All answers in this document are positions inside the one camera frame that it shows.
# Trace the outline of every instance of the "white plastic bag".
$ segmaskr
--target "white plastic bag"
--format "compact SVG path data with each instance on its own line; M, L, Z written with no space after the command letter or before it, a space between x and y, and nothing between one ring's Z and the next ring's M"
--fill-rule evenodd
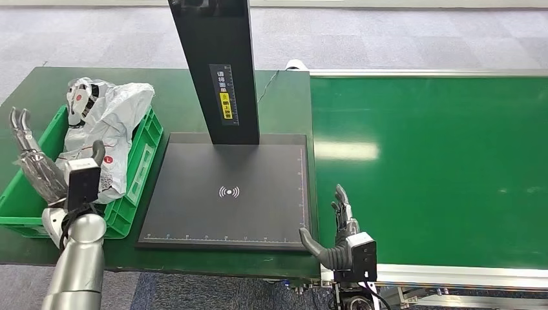
M56 164L63 170L68 160L91 157L93 142L102 140L106 154L96 202L109 203L125 194L131 136L151 105L154 89L146 83L114 85L87 77L68 87L69 128Z

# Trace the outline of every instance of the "black platform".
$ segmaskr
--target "black platform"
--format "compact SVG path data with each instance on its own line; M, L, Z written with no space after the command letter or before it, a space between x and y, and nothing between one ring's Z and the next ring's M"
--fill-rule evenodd
M172 133L138 247L304 250L309 227L306 136L213 145Z

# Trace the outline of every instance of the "robotic hand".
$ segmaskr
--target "robotic hand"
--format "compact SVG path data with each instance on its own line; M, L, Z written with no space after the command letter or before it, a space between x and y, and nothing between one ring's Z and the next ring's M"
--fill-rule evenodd
M95 141L92 157L69 161L63 175L33 138L29 118L27 109L13 108L10 113L18 164L48 204L42 223L61 251L42 310L99 309L107 224L92 202L97 199L105 147Z
M374 296L380 297L367 283L377 280L377 243L367 232L360 232L340 185L335 188L335 198L337 202L331 202L337 225L335 247L325 249L306 228L299 229L300 240L325 268L333 271L334 309L372 309Z

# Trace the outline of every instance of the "black vertical pillar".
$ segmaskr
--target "black vertical pillar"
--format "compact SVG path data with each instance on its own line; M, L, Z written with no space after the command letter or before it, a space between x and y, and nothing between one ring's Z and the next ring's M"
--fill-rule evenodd
M258 144L248 0L169 0L169 6L211 141Z

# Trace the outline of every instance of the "green plastic crate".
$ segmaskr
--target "green plastic crate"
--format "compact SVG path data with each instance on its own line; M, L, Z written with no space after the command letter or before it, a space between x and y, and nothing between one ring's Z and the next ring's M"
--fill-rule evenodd
M43 152L53 160L63 151L68 127L67 108L61 107L38 141ZM162 132L163 127L150 108L135 132L129 151L125 196L105 208L106 238L122 239L129 234ZM41 219L45 207L44 199L19 170L0 196L0 226L25 237L48 238Z

